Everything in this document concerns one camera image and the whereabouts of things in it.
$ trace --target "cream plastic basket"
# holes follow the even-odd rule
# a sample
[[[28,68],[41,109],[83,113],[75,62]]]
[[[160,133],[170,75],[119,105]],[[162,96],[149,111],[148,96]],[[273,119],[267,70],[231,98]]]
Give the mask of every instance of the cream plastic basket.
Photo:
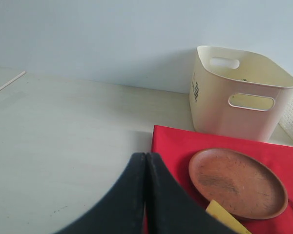
[[[293,94],[293,77],[247,51],[197,47],[190,88],[196,131],[267,141]]]

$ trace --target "round wooden dish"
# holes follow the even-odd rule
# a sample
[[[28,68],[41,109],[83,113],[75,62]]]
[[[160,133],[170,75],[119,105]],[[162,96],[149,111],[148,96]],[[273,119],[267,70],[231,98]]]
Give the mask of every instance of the round wooden dish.
[[[207,200],[216,200],[237,218],[273,218],[288,205],[280,179],[264,164],[236,151],[208,149],[196,153],[189,163],[189,175]]]

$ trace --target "basket handle hole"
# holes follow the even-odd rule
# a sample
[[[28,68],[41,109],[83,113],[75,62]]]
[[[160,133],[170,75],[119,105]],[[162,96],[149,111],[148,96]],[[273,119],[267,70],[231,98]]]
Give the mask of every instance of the basket handle hole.
[[[236,93],[230,96],[229,105],[243,109],[268,111],[274,106],[274,99],[271,97]]]
[[[211,66],[226,67],[231,69],[237,69],[240,66],[239,60],[222,57],[212,57],[209,63]]]

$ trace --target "yellow sponge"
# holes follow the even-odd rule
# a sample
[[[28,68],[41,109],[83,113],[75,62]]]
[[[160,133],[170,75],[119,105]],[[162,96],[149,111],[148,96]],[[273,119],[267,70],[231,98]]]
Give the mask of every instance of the yellow sponge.
[[[239,234],[251,234],[238,220],[226,211],[217,201],[212,200],[206,208],[206,212],[217,219],[222,224]]]

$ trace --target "red fabric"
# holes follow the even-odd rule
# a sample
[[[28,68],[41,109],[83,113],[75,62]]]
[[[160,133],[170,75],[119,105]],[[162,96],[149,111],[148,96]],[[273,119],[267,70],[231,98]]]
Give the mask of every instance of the red fabric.
[[[162,156],[176,181],[204,208],[208,201],[193,187],[188,163],[196,152],[208,148],[227,148],[245,153],[275,172],[287,188],[288,207],[276,218],[241,223],[252,234],[293,234],[293,147],[155,126],[152,152]]]

